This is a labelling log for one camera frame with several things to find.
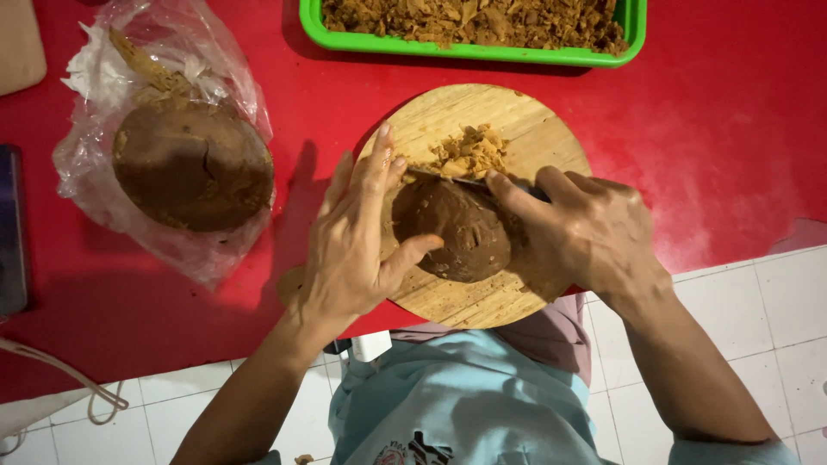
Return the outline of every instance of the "cutting board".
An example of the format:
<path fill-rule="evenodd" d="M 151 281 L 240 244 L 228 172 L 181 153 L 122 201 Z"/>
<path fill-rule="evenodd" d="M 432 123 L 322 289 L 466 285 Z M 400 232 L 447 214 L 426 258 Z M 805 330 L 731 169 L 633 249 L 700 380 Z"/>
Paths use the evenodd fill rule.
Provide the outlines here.
<path fill-rule="evenodd" d="M 46 58 L 31 0 L 0 0 L 0 95 L 35 85 Z"/>
<path fill-rule="evenodd" d="M 429 149 L 449 136 L 459 136 L 465 126 L 490 123 L 511 141 L 505 166 L 532 184 L 537 171 L 547 165 L 591 176 L 580 143 L 566 124 L 537 99 L 488 84 L 456 84 L 437 88 L 414 98 L 388 121 L 394 127 L 395 153 L 410 163 L 437 159 Z M 374 133 L 359 158 L 370 154 Z M 390 210 L 399 189 L 389 192 L 383 211 L 382 258 L 399 246 L 390 225 Z M 287 271 L 277 285 L 283 302 L 295 296 L 303 267 Z M 402 286 L 390 296 L 402 308 L 430 321 L 454 328 L 493 328 L 512 323 L 556 299 L 571 282 L 555 275 L 530 247 L 514 257 L 500 273 L 471 284 L 444 280 L 414 267 Z"/>

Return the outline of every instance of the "knife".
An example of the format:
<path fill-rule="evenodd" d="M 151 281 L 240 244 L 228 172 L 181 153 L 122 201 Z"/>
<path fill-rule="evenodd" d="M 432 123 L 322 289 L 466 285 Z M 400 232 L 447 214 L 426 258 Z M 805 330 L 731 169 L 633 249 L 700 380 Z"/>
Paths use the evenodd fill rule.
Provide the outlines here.
<path fill-rule="evenodd" d="M 460 182 L 460 183 L 467 184 L 467 185 L 474 185 L 474 186 L 476 186 L 480 189 L 484 189 L 485 192 L 490 192 L 488 190 L 488 185 L 483 180 L 466 180 L 466 179 L 463 179 L 463 178 L 452 178 L 450 176 L 442 176 L 442 175 L 438 175 L 437 173 L 433 173 L 432 171 L 423 170 L 422 168 L 418 168 L 416 166 L 409 166 L 408 171 L 412 171 L 413 173 L 419 173 L 419 174 L 423 174 L 423 175 L 436 176 L 436 177 L 441 178 L 441 179 L 448 179 L 448 180 L 451 180 L 453 182 Z M 514 185 L 516 185 L 518 189 L 522 190 L 523 192 L 527 193 L 528 195 L 531 195 L 532 197 L 534 197 L 535 199 L 537 199 L 541 202 L 545 202 L 547 204 L 550 204 L 552 202 L 548 198 L 546 193 L 543 192 L 543 190 L 538 188 L 538 187 L 534 187 L 532 185 L 521 185 L 521 184 L 518 184 L 518 183 L 514 183 Z"/>

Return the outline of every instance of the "left hand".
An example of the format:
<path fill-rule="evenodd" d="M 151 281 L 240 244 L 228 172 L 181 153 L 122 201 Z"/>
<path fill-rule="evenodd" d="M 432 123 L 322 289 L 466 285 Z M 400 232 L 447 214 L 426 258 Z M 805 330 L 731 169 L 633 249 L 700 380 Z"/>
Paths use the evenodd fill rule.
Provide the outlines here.
<path fill-rule="evenodd" d="M 364 169 L 354 174 L 345 151 L 310 229 L 304 284 L 292 310 L 303 324 L 323 325 L 328 340 L 393 294 L 411 267 L 443 245 L 432 234 L 411 237 L 380 259 L 382 203 L 405 172 L 404 157 L 390 161 L 392 149 L 392 130 L 383 122 L 372 153 L 359 161 Z"/>

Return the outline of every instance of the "round wooden cutting board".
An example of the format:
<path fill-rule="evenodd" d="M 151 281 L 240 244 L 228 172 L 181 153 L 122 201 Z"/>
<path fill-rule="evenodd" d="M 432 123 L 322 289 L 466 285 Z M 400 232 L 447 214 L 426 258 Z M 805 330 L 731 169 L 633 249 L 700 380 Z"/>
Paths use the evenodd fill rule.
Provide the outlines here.
<path fill-rule="evenodd" d="M 465 126 L 490 123 L 511 141 L 505 166 L 511 175 L 533 183 L 537 171 L 547 165 L 591 176 L 580 143 L 557 115 L 534 98 L 488 84 L 456 84 L 414 98 L 388 121 L 394 128 L 397 155 L 409 163 L 435 161 L 430 148 L 449 136 L 461 135 Z M 359 155 L 368 156 L 376 134 Z M 390 210 L 399 189 L 385 198 L 382 258 L 399 245 L 394 238 Z M 491 278 L 471 284 L 444 280 L 414 267 L 390 299 L 402 308 L 430 321 L 454 328 L 493 328 L 512 323 L 541 309 L 571 284 L 549 274 L 536 261 L 530 247 L 514 257 L 509 266 Z M 297 289 L 303 272 L 290 271 L 280 280 L 285 292 Z"/>

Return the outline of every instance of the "hand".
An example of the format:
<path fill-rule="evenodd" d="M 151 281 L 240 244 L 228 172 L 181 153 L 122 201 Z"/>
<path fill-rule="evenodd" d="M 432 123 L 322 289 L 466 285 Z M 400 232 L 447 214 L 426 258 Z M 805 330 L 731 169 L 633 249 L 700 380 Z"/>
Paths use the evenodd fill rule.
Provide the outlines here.
<path fill-rule="evenodd" d="M 443 244 L 432 234 L 415 236 L 386 260 L 380 259 L 385 192 L 405 172 L 404 157 L 390 162 L 392 148 L 391 127 L 383 122 L 372 153 L 359 161 L 356 173 L 352 154 L 342 154 L 310 229 L 310 253 L 296 310 L 305 322 L 323 324 L 330 339 L 393 294 L 405 273 Z"/>
<path fill-rule="evenodd" d="M 636 189 L 546 166 L 536 182 L 551 199 L 546 204 L 495 170 L 485 182 L 523 220 L 542 260 L 578 286 L 611 299 L 660 285 L 664 276 L 672 284 L 655 257 L 652 218 Z"/>

